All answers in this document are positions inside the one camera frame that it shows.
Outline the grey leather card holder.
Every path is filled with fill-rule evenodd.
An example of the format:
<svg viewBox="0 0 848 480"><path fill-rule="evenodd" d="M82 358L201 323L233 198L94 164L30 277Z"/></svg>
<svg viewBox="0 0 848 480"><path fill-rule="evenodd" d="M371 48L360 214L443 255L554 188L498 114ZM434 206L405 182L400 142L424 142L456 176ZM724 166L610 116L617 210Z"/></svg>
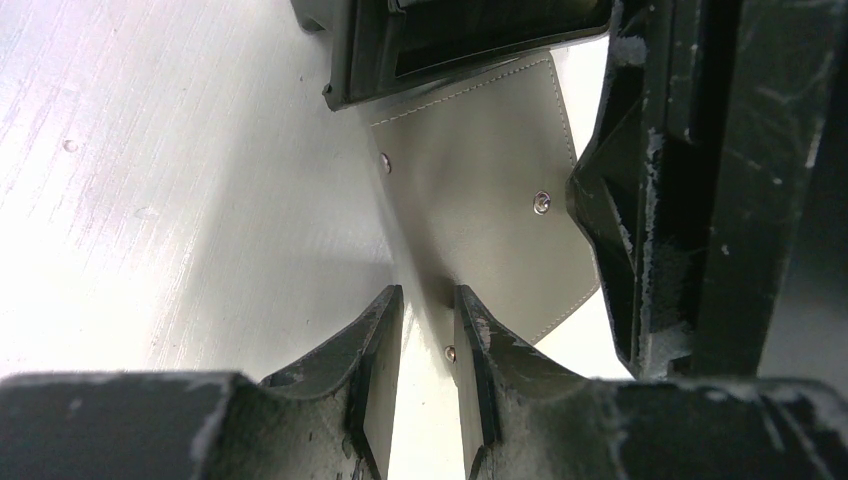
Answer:
<svg viewBox="0 0 848 480"><path fill-rule="evenodd" d="M599 280L566 207L576 163L557 59L537 53L368 107L390 242L409 288L401 377L453 368L453 289L468 285L521 338L590 373Z"/></svg>

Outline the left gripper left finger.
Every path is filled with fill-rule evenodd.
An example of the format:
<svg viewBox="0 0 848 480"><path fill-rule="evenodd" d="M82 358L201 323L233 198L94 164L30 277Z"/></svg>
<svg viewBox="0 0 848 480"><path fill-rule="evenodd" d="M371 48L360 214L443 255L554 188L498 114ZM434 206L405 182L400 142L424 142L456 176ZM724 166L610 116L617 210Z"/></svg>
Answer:
<svg viewBox="0 0 848 480"><path fill-rule="evenodd" d="M261 381L61 372L1 383L5 479L384 479L403 291Z"/></svg>

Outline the black plastic card box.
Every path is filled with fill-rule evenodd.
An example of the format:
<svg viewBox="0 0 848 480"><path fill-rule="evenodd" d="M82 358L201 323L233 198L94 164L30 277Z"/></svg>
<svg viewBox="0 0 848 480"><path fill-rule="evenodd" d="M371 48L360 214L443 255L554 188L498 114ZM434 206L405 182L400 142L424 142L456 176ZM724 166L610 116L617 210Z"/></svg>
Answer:
<svg viewBox="0 0 848 480"><path fill-rule="evenodd" d="M338 111L566 41L604 32L598 0L304 0L300 27L332 38L323 95Z"/></svg>

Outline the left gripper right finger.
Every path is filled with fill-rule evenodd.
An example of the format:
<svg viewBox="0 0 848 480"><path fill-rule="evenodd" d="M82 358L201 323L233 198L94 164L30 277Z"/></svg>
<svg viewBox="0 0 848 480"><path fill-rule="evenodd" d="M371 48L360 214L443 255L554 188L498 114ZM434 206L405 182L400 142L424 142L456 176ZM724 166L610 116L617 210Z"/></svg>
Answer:
<svg viewBox="0 0 848 480"><path fill-rule="evenodd" d="M454 291L469 479L843 479L847 404L795 379L574 373Z"/></svg>

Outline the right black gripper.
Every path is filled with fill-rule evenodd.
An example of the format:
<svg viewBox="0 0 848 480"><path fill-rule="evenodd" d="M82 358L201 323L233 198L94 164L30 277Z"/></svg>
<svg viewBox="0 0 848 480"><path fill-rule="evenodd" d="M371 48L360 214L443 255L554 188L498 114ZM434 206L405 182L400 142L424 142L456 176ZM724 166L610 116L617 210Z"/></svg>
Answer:
<svg viewBox="0 0 848 480"><path fill-rule="evenodd" d="M613 3L566 192L634 377L758 372L846 33L843 1Z"/></svg>

